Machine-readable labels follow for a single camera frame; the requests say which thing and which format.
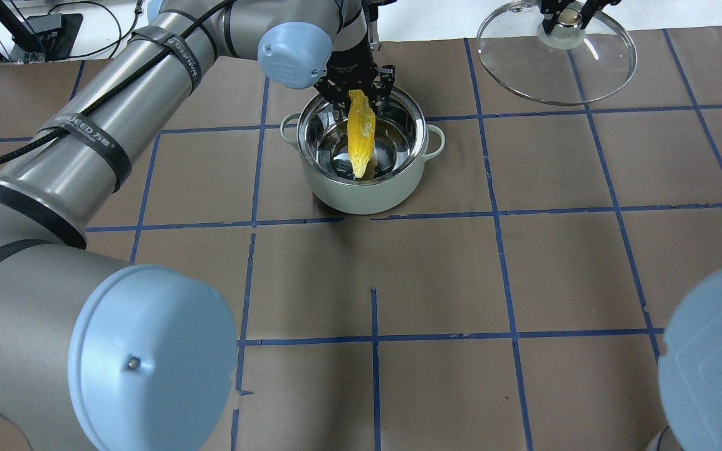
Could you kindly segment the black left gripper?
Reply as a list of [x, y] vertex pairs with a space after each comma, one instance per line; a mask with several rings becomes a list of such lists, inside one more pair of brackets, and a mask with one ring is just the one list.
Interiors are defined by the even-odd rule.
[[379, 66], [370, 48], [333, 51], [326, 73], [313, 85], [332, 105], [348, 105], [350, 92], [360, 90], [373, 104], [389, 99], [395, 83], [395, 66]]

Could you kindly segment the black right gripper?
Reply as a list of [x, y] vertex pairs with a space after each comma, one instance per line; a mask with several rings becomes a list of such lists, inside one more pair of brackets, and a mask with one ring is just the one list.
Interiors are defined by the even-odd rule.
[[619, 5], [619, 1], [540, 1], [540, 12], [543, 14], [542, 29], [546, 35], [551, 34], [558, 25], [558, 18], [568, 9], [579, 12], [580, 29], [585, 29], [594, 15], [607, 6], [616, 5]]

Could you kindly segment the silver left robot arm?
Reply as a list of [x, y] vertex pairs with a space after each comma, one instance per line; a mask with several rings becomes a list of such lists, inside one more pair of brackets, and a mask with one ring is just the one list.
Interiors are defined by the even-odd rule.
[[126, 48], [0, 157], [0, 417], [31, 450], [197, 450], [227, 403], [229, 306], [163, 266], [91, 253], [92, 217], [218, 57], [287, 88], [366, 43], [367, 1], [163, 1]]

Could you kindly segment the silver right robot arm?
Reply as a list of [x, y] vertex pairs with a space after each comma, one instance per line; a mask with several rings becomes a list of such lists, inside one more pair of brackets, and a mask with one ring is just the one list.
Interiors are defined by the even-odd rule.
[[[613, 95], [636, 71], [636, 46], [627, 31], [602, 14], [620, 1], [539, 1], [543, 19], [536, 36], [554, 49], [577, 49], [588, 42], [594, 19], [616, 34], [617, 56], [626, 69], [605, 73], [620, 77], [609, 91], [587, 105]], [[722, 269], [694, 286], [679, 303], [664, 334], [667, 352], [659, 357], [659, 396], [668, 425], [642, 450], [722, 450]]]

